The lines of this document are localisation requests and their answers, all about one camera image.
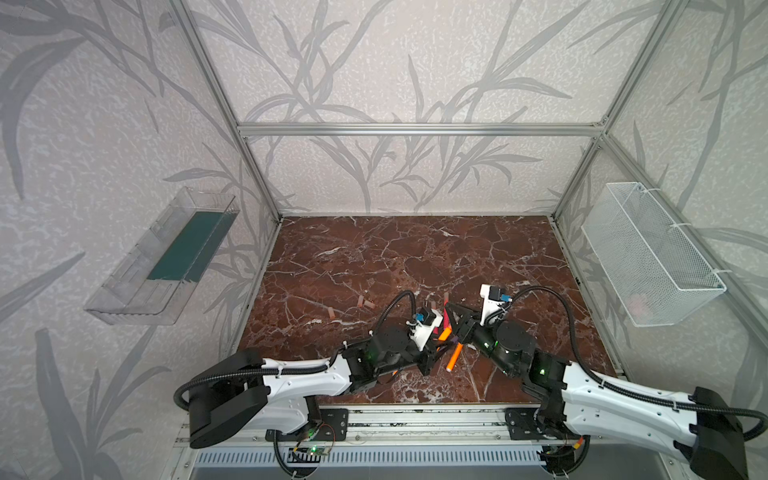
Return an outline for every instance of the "white wire mesh basket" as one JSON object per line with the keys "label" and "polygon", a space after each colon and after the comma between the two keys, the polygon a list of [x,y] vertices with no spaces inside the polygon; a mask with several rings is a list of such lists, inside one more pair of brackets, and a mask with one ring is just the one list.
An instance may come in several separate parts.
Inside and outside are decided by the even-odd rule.
{"label": "white wire mesh basket", "polygon": [[605,184],[581,229],[636,326],[674,325],[726,290],[643,184]]}

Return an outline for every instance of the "black and white robotic arm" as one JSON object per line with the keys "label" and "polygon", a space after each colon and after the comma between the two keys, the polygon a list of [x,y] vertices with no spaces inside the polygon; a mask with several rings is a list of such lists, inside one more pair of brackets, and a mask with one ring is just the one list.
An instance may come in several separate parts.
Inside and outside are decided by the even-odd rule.
{"label": "black and white robotic arm", "polygon": [[[576,362],[540,350],[521,325],[506,319],[515,301],[533,290],[553,294],[565,308]],[[190,446],[215,445],[243,427],[300,435],[316,431],[321,420],[314,396],[365,392],[379,377],[413,366],[427,376],[448,351],[455,352],[452,367],[462,345],[471,343],[505,375],[522,379],[523,391],[541,403],[536,422],[542,430],[580,436],[587,446],[589,435],[621,439],[688,462],[705,480],[748,478],[744,442],[768,427],[763,413],[729,408],[719,395],[701,387],[689,395],[592,372],[579,355],[570,306],[545,286],[529,286],[508,296],[502,288],[484,285],[480,294],[481,312],[454,303],[446,303],[444,311],[422,308],[417,312],[415,297],[405,291],[387,306],[369,338],[344,342],[328,359],[262,359],[253,348],[235,353],[174,395],[176,403],[190,413]],[[412,314],[406,328],[382,327],[389,312],[406,297]],[[444,315],[451,332],[439,337],[434,331]],[[184,400],[185,392],[189,401]],[[759,422],[743,432],[737,416]],[[586,449],[576,459],[573,447],[567,447],[542,456],[548,463],[558,462],[558,470],[563,458],[570,456],[572,471],[585,454]]]}

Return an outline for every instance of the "brown marble tabletop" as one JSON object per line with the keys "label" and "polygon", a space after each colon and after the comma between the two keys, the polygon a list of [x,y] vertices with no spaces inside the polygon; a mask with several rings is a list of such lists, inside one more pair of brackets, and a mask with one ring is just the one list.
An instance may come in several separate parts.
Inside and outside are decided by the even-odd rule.
{"label": "brown marble tabletop", "polygon": [[[510,294],[526,285],[566,294],[576,316],[581,355],[592,369],[614,375],[546,217],[286,218],[240,348],[256,346],[262,356],[283,360],[328,356],[343,340],[368,336],[400,290],[413,290],[426,306],[442,305],[447,293],[452,302],[480,310],[483,283],[506,286]],[[367,302],[362,307],[361,295]],[[404,300],[387,323],[402,323],[408,313]],[[508,318],[524,324],[539,348],[573,359],[568,320],[553,296],[531,293]],[[520,390],[519,379],[507,378],[476,351],[465,347],[451,373],[445,371],[448,357],[429,377],[409,369],[368,392],[319,400],[534,401]]]}

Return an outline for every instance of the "orange marker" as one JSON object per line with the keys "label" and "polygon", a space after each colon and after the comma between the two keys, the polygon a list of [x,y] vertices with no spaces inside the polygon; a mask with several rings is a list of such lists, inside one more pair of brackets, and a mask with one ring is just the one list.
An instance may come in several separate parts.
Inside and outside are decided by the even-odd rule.
{"label": "orange marker", "polygon": [[448,362],[448,366],[445,367],[446,370],[448,370],[449,372],[453,370],[453,366],[456,364],[456,360],[458,360],[458,355],[459,353],[462,352],[463,348],[464,348],[464,345],[462,345],[461,343],[459,343],[456,346],[456,350],[453,351],[453,356],[451,357],[451,361]]}
{"label": "orange marker", "polygon": [[438,340],[440,340],[441,342],[445,342],[448,339],[448,337],[451,336],[452,331],[453,329],[451,329],[450,326],[447,326],[445,330],[443,330],[440,336],[438,337]]}

